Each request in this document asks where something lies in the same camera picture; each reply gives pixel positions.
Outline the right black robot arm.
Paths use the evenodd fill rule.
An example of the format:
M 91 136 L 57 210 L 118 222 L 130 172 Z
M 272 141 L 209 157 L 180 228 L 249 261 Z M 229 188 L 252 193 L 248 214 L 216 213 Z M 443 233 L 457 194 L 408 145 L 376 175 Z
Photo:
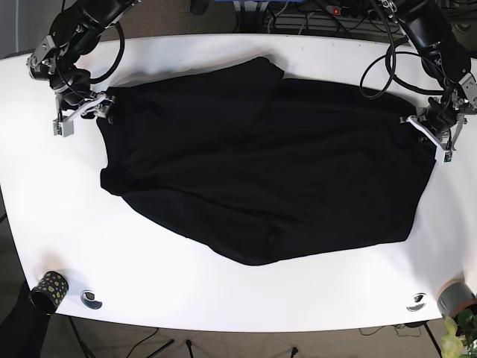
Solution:
M 55 136 L 72 135 L 76 119 L 107 117 L 115 98 L 105 92 L 94 92 L 91 86 L 104 82 L 119 67 L 125 51 L 124 31 L 119 20 L 137 4 L 134 0 L 76 1 L 60 11 L 49 33 L 28 58 L 30 76 L 49 82 L 55 93 Z M 108 28 L 115 28 L 119 35 L 119 52 L 104 74 L 92 78 L 89 71 L 75 64 L 95 49 Z

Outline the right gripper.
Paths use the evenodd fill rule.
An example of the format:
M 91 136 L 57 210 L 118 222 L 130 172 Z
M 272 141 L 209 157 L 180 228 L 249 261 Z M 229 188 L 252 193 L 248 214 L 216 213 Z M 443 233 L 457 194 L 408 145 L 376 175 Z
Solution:
M 67 95 L 56 94 L 57 117 L 53 121 L 55 136 L 71 136 L 75 132 L 74 124 L 77 119 L 104 119 L 109 124 L 113 123 L 110 115 L 116 102 L 113 95 L 94 92 L 90 98 L 83 99 L 77 104 L 69 104 L 66 99 L 72 96 L 72 92 Z

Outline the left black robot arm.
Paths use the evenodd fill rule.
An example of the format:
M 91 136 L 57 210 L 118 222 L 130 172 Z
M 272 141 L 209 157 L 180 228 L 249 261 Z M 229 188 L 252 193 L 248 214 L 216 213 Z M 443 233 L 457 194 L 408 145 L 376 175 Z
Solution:
M 427 75 L 442 88 L 441 91 L 418 89 L 394 78 L 401 87 L 429 97 L 428 107 L 417 109 L 415 115 L 402 121 L 411 124 L 436 146 L 437 162 L 448 163 L 467 122 L 465 116 L 476 114 L 476 79 L 471 73 L 471 57 L 435 1 L 383 1 L 382 5 L 405 35 L 395 46 L 409 41 Z

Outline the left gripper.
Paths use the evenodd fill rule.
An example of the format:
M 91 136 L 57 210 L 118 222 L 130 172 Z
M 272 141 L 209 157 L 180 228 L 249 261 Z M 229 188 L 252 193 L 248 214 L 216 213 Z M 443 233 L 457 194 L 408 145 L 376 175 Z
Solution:
M 418 107 L 412 116 L 401 117 L 400 123 L 409 123 L 435 147 L 437 163 L 449 163 L 456 151 L 455 144 L 469 114 L 468 100 L 429 100 L 427 107 Z

